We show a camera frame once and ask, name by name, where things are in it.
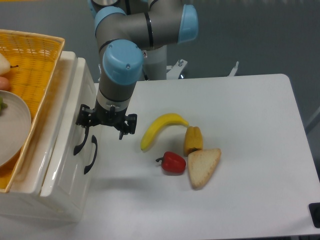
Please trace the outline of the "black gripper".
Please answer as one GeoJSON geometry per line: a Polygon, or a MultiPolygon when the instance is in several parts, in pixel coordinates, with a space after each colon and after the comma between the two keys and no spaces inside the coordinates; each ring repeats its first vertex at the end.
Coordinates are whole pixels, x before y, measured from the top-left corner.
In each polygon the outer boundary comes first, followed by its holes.
{"type": "Polygon", "coordinates": [[[126,115],[126,112],[126,108],[121,111],[107,110],[98,101],[96,101],[94,109],[86,104],[81,104],[75,124],[84,128],[84,140],[87,140],[94,114],[95,124],[116,128],[119,131],[119,140],[122,140],[125,135],[134,135],[137,126],[138,115],[135,113],[126,115]]]}

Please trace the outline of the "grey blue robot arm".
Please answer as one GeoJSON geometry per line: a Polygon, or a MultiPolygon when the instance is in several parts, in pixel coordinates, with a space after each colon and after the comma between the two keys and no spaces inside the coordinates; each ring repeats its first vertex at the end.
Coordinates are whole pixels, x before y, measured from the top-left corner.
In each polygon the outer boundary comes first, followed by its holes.
{"type": "Polygon", "coordinates": [[[103,125],[121,136],[134,134],[137,115],[127,114],[136,83],[143,77],[144,51],[194,40],[199,32],[194,6],[180,0],[149,0],[133,13],[127,0],[90,0],[100,59],[94,108],[82,104],[76,124],[88,130],[103,125]]]}

